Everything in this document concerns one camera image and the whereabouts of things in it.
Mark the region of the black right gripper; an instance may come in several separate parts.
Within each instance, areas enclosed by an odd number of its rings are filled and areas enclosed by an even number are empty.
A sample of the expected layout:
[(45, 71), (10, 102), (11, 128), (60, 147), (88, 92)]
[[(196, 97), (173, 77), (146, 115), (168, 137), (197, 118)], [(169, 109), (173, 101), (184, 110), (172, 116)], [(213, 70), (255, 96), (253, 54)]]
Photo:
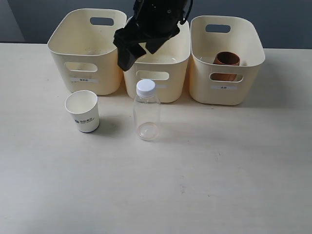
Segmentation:
[(134, 14), (124, 28), (115, 31), (113, 44), (117, 47), (117, 64), (128, 71), (135, 61), (146, 54), (139, 45), (148, 38), (145, 48), (151, 54), (180, 33), (191, 12), (191, 0), (136, 0)]

